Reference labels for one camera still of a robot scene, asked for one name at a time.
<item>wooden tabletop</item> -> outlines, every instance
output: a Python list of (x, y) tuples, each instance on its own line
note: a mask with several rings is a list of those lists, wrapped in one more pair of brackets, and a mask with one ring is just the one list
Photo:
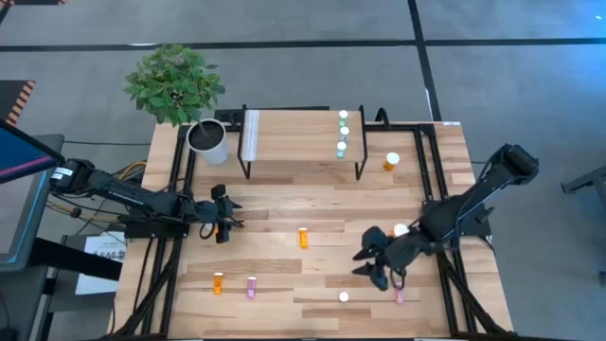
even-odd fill
[[(474, 178), (460, 126), (436, 124), (437, 140), (451, 194), (463, 192)], [(177, 129), (156, 126), (143, 186), (161, 189), (169, 181)], [(198, 238), (198, 225), (184, 240), (169, 337), (411, 337), (447, 336), (448, 327), (435, 257), (420, 256), (408, 268), (403, 305), (392, 289), (381, 292), (368, 278), (350, 272), (362, 233), (373, 225), (388, 231), (410, 224), (420, 214), (423, 189), (411, 133), (368, 133), (368, 161), (360, 181), (348, 163), (256, 164), (246, 180), (236, 158), (238, 135), (229, 134), (231, 154), (220, 166), (197, 158), (193, 190), (209, 199), (210, 188), (227, 184), (243, 205), (231, 241), (216, 244)], [(425, 151), (431, 161), (428, 141)], [(383, 170), (389, 152), (400, 164)], [(182, 160), (185, 172), (187, 151)], [(437, 193), (432, 171), (434, 191)], [(297, 229), (307, 227), (309, 248), (298, 246)], [(133, 310), (146, 240), (129, 244), (116, 294), (116, 324)], [(463, 238), (468, 282), (489, 314), (511, 328), (501, 280), (491, 251), (476, 238)], [(149, 283), (150, 256), (143, 293)], [(212, 293), (214, 272), (223, 272), (223, 294)], [(246, 278), (256, 276), (257, 295), (246, 298)], [(349, 301), (339, 302), (340, 292)], [(153, 331), (159, 326), (164, 294), (156, 301)], [(460, 298), (454, 290), (459, 328), (465, 330)]]
[[(257, 117), (257, 123), (253, 123), (254, 120), (250, 117)], [(242, 159), (244, 161), (362, 161), (364, 143), (360, 112), (348, 112), (346, 119), (349, 128), (348, 147), (343, 158), (337, 158), (337, 142), (341, 135), (339, 120), (339, 111), (334, 110), (247, 110), (242, 139)], [(248, 133), (251, 126), (258, 127), (256, 134)], [(250, 149), (256, 152), (247, 153)]]

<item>small white cap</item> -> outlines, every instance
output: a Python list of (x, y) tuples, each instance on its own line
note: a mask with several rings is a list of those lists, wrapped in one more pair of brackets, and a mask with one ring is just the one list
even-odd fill
[(387, 162), (392, 165), (397, 165), (400, 162), (400, 156), (396, 153), (388, 153), (387, 154)]
[(346, 293), (346, 292), (341, 292), (341, 293), (339, 294), (339, 300), (340, 300), (341, 302), (347, 302), (347, 301), (349, 301), (349, 295), (348, 295), (348, 293)]
[(399, 237), (406, 233), (408, 233), (408, 226), (406, 226), (405, 224), (396, 224), (394, 226), (394, 236), (395, 237)]

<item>concrete floor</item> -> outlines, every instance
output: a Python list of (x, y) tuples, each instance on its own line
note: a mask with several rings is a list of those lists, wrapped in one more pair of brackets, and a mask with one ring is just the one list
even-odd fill
[[(606, 3), (565, 0), (422, 0), (425, 39), (606, 37)], [(405, 1), (70, 0), (14, 7), (0, 45), (95, 45), (328, 39), (414, 39)], [(330, 105), (392, 120), (428, 120), (415, 47), (201, 51), (220, 66), (220, 108)], [(37, 81), (19, 127), (67, 139), (148, 142), (154, 121), (121, 89), (146, 52), (4, 52), (0, 78)], [(515, 330), (601, 340), (606, 334), (606, 216), (590, 189), (560, 182), (604, 165), (606, 45), (429, 47), (444, 120), (461, 121), (473, 160), (519, 143), (542, 162), (526, 188), (491, 203), (494, 245)], [(69, 157), (116, 170), (147, 147), (66, 145)], [(57, 240), (80, 224), (48, 215), (41, 235)], [(108, 312), (58, 314), (52, 340), (97, 337)], [(71, 326), (78, 324), (80, 333)]]

